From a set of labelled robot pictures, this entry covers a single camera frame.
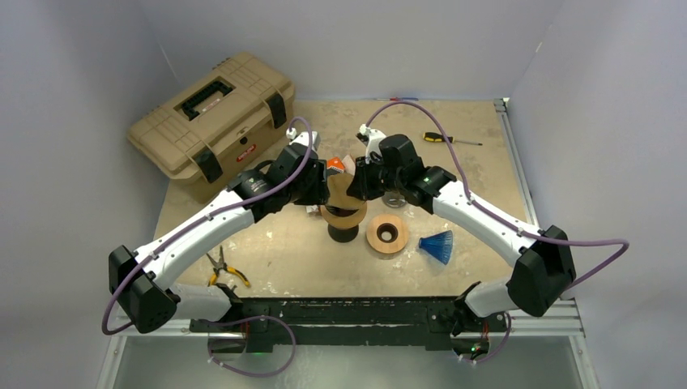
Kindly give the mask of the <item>brown paper coffee filter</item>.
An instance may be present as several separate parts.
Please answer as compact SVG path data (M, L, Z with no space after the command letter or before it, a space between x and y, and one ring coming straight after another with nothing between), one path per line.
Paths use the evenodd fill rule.
M325 205L344 210L357 210L364 206L365 201L348 195L347 191L353 182L354 176L350 173L337 173L327 177L326 185L329 197Z

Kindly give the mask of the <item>wooden dripper stand black base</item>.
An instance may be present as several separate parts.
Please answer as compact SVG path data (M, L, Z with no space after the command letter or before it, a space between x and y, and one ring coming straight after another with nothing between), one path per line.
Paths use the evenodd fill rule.
M353 241L359 233L359 226L367 213L367 203L356 210L339 207L320 207L323 219L327 222L327 232L331 239L339 243Z

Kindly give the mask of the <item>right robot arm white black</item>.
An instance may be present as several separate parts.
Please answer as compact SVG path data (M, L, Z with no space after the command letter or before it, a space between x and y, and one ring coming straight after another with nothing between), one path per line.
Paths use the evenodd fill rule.
M483 202L454 174L425 166L406 135L369 130L357 138L365 154L356 158L349 196L373 200L397 192L477 237L512 267L510 278L479 283L463 293L454 309L460 327L473 330L487 316L507 310L541 317L572 285L576 271L561 229L538 229Z

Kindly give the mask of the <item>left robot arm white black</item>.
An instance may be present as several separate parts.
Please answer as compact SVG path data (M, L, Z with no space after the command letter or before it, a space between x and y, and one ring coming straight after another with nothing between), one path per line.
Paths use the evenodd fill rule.
M221 331L241 323L241 309L228 287L178 283L202 255L233 234L294 203L323 205L329 198L326 163L317 147L294 140L274 159L239 173L205 208L155 242L125 246L108 257L109 301L101 329L115 335L129 327L142 334L171 319L206 319Z

